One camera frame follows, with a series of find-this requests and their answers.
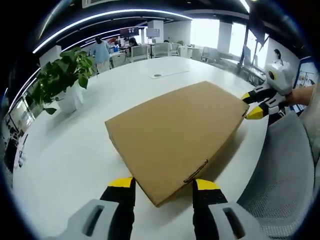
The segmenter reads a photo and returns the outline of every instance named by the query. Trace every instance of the person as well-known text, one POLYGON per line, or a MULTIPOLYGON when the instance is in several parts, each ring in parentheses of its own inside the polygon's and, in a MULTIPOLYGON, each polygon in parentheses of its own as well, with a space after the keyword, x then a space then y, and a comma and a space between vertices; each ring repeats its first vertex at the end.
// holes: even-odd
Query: person
POLYGON ((101 74, 110 69, 110 54, 109 45, 106 40, 101 40, 100 36, 95 38, 95 43, 92 46, 94 62, 98 72, 101 74))
POLYGON ((138 46, 138 43, 137 43, 137 41, 136 41, 136 39, 134 37, 129 39, 129 45, 130 45, 130 47, 138 46))
POLYGON ((277 63, 277 62, 280 62, 282 65, 284 65, 284 62, 283 62, 283 60, 282 60, 282 58, 281 58, 281 53, 280 53, 280 51, 278 50, 278 49, 275 49, 274 50, 274 53, 275 53, 275 61, 273 61, 273 63, 277 63))
POLYGON ((134 37, 130 38, 129 39, 129 54, 127 55, 127 57, 130 57, 131 56, 131 48, 132 47, 136 47, 136 46, 139 46, 136 39, 134 37))
POLYGON ((320 157, 320 83, 294 88, 285 98, 291 106, 308 106, 300 115, 300 119, 310 140, 314 161, 317 162, 320 157))

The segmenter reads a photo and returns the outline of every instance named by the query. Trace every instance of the person's arm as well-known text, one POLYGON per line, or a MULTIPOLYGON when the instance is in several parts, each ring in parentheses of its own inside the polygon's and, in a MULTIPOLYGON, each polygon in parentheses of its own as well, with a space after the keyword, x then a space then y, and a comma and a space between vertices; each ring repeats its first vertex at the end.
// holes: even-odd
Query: person's arm
POLYGON ((292 92, 289 95, 285 96, 285 98, 289 105, 301 104, 308 106, 315 87, 316 84, 312 86, 292 89, 292 92))
POLYGON ((108 52, 110 53, 110 46, 108 41, 105 40, 105 45, 106 45, 106 49, 108 50, 108 52))

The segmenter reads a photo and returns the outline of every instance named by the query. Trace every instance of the cardboard box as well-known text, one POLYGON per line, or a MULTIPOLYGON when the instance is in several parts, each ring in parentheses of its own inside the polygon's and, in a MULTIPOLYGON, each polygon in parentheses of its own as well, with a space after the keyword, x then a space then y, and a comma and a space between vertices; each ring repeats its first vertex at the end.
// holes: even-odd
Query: cardboard box
POLYGON ((238 129, 249 106, 203 81, 105 122, 109 137, 155 206, 198 177, 238 129))

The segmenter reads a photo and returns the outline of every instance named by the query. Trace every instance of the screen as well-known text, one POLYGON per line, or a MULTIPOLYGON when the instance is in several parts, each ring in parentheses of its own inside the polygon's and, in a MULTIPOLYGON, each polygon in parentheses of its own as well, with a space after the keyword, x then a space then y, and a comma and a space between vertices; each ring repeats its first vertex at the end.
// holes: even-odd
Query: screen
POLYGON ((254 7, 250 8, 249 29, 256 37, 257 42, 263 46, 265 44, 265 25, 254 7))
POLYGON ((146 36, 148 38, 159 38, 160 37, 160 29, 157 28, 147 28, 146 36))
POLYGON ((121 28, 120 29, 120 37, 133 37, 139 35, 138 27, 129 27, 129 28, 121 28))

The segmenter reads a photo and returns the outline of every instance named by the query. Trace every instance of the desk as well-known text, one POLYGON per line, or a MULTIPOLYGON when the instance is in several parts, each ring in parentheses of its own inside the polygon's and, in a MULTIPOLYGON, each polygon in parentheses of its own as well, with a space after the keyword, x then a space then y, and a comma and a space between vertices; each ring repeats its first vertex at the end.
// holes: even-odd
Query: desk
MULTIPOLYGON (((230 66, 233 72, 237 71, 239 61, 226 58, 221 58, 221 61, 230 66)), ((253 66, 242 65, 241 70, 248 73, 247 81, 255 87, 263 84, 267 80, 266 75, 262 74, 253 66)))
MULTIPOLYGON (((234 74, 200 61, 160 57, 92 77, 83 91, 83 106, 69 116, 60 110, 54 115, 42 112, 26 131, 23 152, 27 160, 13 172, 16 201, 39 236, 59 235, 67 227, 68 218, 91 199, 99 199, 110 181, 131 175, 109 140, 106 120, 202 81, 214 83, 238 98, 254 88, 234 74), (151 78, 156 74, 162 77, 151 78)), ((216 183, 228 201, 237 201, 247 186, 261 154, 267 125, 268 117, 244 119, 221 152, 221 161, 229 162, 216 183)), ((193 212, 189 196, 157 208, 137 184, 131 239, 194 240, 193 212)))
POLYGON ((192 46, 179 46, 178 49, 180 50, 180 57, 201 61, 200 48, 192 46))

